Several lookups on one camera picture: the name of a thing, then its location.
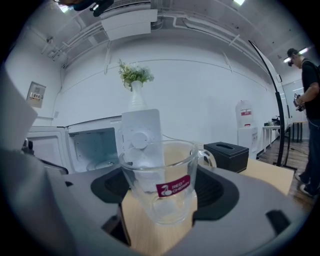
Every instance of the glass cup handle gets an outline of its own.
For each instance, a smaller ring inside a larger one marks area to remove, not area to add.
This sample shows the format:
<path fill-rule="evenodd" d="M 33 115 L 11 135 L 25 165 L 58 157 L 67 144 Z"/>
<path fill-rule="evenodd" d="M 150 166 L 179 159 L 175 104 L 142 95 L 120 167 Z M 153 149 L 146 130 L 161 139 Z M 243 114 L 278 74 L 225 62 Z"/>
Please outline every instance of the glass cup handle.
<path fill-rule="evenodd" d="M 198 151 L 198 159 L 206 157 L 210 167 L 217 167 L 217 163 L 215 157 L 205 149 L 201 149 Z"/>

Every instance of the air vent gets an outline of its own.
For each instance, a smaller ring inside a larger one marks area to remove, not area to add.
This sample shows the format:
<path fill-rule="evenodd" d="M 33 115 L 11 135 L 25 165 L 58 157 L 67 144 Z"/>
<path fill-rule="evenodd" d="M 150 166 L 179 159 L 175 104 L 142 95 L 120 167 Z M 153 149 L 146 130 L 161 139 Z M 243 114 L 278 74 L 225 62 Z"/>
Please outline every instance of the air vent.
<path fill-rule="evenodd" d="M 70 138 L 73 138 L 73 137 L 75 137 L 76 135 L 79 135 L 79 133 L 76 133 L 76 132 L 75 132 L 75 133 L 69 133 L 69 137 L 70 137 Z"/>
<path fill-rule="evenodd" d="M 109 39 L 116 40 L 151 33 L 151 22 L 158 18 L 157 9 L 129 11 L 110 16 L 101 21 Z"/>

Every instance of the person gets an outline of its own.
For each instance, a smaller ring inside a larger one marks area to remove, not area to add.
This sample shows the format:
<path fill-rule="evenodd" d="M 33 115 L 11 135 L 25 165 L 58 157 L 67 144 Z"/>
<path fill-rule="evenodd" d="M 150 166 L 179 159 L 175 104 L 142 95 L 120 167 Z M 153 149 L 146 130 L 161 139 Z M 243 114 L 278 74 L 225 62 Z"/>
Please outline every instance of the person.
<path fill-rule="evenodd" d="M 304 94 L 295 100 L 295 104 L 305 107 L 310 130 L 308 163 L 305 171 L 300 175 L 296 173 L 295 177 L 303 183 L 300 190 L 313 197 L 319 193 L 320 184 L 320 72 L 296 49 L 289 49 L 287 55 L 291 58 L 289 66 L 293 64 L 302 69 Z"/>

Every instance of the black box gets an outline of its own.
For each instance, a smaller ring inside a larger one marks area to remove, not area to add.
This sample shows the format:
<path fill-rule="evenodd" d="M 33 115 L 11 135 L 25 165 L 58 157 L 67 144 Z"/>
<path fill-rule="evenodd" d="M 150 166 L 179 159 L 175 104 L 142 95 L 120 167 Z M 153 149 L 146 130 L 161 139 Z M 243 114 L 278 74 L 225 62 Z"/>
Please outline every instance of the black box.
<path fill-rule="evenodd" d="M 247 169 L 249 148 L 225 142 L 205 144 L 205 150 L 211 152 L 216 166 L 228 171 L 240 173 Z"/>

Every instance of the red label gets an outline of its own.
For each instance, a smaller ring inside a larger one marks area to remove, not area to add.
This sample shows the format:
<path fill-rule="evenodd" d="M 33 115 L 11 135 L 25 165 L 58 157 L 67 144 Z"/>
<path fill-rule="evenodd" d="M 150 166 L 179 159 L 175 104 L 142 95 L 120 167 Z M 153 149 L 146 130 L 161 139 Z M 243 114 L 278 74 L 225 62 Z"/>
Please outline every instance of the red label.
<path fill-rule="evenodd" d="M 190 185 L 190 175 L 183 176 L 169 183 L 157 184 L 156 190 L 160 198 L 172 196 L 186 189 Z"/>
<path fill-rule="evenodd" d="M 251 111 L 241 112 L 241 116 L 248 116 L 248 115 L 251 115 Z"/>

